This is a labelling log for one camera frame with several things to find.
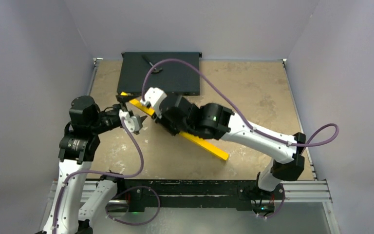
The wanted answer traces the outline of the yellow wooden picture frame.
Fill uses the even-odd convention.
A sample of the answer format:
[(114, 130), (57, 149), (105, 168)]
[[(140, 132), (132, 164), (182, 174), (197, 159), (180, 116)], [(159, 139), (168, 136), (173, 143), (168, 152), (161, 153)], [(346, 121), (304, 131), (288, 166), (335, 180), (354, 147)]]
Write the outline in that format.
[(183, 138), (189, 140), (193, 144), (199, 146), (200, 148), (206, 150), (213, 156), (222, 159), (224, 161), (227, 161), (229, 158), (229, 154), (222, 149), (216, 147), (212, 143), (208, 142), (205, 139), (199, 138), (197, 136), (194, 136), (192, 134), (182, 132), (175, 130), (175, 128), (170, 127), (168, 124), (163, 124), (160, 122), (160, 119), (155, 116), (155, 112), (151, 108), (147, 108), (141, 104), (137, 98), (139, 95), (129, 95), (125, 92), (121, 92), (120, 94), (116, 95), (117, 100), (126, 100), (130, 104), (132, 104), (134, 107), (138, 108), (140, 111), (144, 112), (147, 116), (151, 117), (153, 121), (159, 125), (161, 125), (168, 133), (170, 133), (172, 136), (180, 135)]

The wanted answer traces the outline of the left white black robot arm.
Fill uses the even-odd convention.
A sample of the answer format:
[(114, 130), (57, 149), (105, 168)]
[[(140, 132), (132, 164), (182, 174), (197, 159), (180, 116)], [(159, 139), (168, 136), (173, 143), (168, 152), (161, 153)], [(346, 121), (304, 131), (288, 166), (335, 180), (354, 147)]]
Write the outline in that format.
[(54, 201), (42, 234), (91, 234), (94, 222), (111, 198), (126, 192), (126, 175), (90, 170), (100, 144), (99, 135), (123, 128), (134, 141), (145, 117), (135, 115), (126, 104), (135, 95), (117, 95), (117, 103), (101, 110), (91, 96), (71, 102), (70, 122), (59, 143), (59, 173)]

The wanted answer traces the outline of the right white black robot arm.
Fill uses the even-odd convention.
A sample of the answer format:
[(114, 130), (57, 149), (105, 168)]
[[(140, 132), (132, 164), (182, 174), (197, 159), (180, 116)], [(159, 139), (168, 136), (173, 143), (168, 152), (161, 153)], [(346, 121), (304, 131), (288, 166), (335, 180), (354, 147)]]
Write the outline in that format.
[(154, 110), (155, 122), (172, 135), (184, 132), (201, 139), (234, 142), (271, 157), (254, 185), (259, 198), (272, 194), (281, 181), (298, 180), (304, 171), (302, 148), (296, 146), (305, 139), (302, 133), (284, 135), (255, 124), (247, 126), (227, 107), (216, 103), (198, 107), (183, 96), (161, 91), (146, 94), (145, 101)]

